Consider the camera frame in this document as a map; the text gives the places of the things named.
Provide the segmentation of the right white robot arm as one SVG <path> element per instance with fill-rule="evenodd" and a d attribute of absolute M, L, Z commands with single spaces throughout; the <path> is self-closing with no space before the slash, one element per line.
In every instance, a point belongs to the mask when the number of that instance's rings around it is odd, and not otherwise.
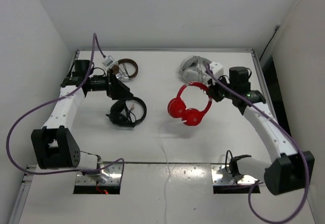
<path fill-rule="evenodd" d="M 216 78 L 211 65 L 206 66 L 211 77 L 208 95 L 216 102 L 229 99 L 241 115 L 253 126 L 265 145 L 270 163 L 254 159 L 249 154 L 234 156 L 229 163 L 233 177 L 250 175 L 266 184 L 273 195 L 297 189 L 308 189 L 315 162 L 310 151 L 302 151 L 273 117 L 266 99 L 251 89 L 251 70 L 232 67 L 229 77 Z"/>

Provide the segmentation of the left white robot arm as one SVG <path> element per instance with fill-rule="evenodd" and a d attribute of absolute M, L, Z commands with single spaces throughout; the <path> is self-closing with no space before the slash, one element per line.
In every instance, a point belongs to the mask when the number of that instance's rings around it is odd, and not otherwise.
<path fill-rule="evenodd" d="M 104 184 L 109 180 L 109 169 L 100 156 L 82 152 L 74 139 L 71 128 L 78 108 L 88 92 L 104 91 L 117 102 L 133 97 L 118 75 L 118 63 L 107 56 L 102 62 L 104 74 L 91 75 L 89 60 L 76 60 L 60 86 L 59 98 L 41 129 L 33 130 L 31 141 L 38 165 L 43 170 L 79 170 L 83 175 Z"/>

